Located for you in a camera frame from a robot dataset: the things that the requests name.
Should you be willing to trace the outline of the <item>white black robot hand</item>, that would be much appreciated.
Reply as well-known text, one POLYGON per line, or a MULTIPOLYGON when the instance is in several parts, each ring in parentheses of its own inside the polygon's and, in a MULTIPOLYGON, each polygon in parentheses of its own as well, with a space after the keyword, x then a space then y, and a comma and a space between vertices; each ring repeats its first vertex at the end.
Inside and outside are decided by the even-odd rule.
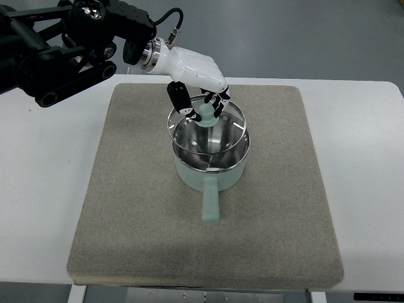
POLYGON ((167 93, 174 109, 201 126, 214 125, 230 102, 228 83, 216 62, 209 56, 181 47, 169 48, 164 41, 156 38, 143 51, 140 64, 148 74, 172 78, 167 93), (205 95, 204 103, 213 107, 210 118, 204 118, 194 110, 188 85, 199 88, 205 95))

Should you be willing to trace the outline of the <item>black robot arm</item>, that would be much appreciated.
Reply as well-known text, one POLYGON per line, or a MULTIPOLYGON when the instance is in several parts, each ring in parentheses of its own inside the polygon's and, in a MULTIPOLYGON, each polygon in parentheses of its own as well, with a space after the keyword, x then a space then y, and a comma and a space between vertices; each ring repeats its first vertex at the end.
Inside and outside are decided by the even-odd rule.
POLYGON ((50 107, 112 77, 115 37, 139 62, 156 26, 124 1, 59 1, 53 8, 1 6, 1 93, 19 88, 50 107))

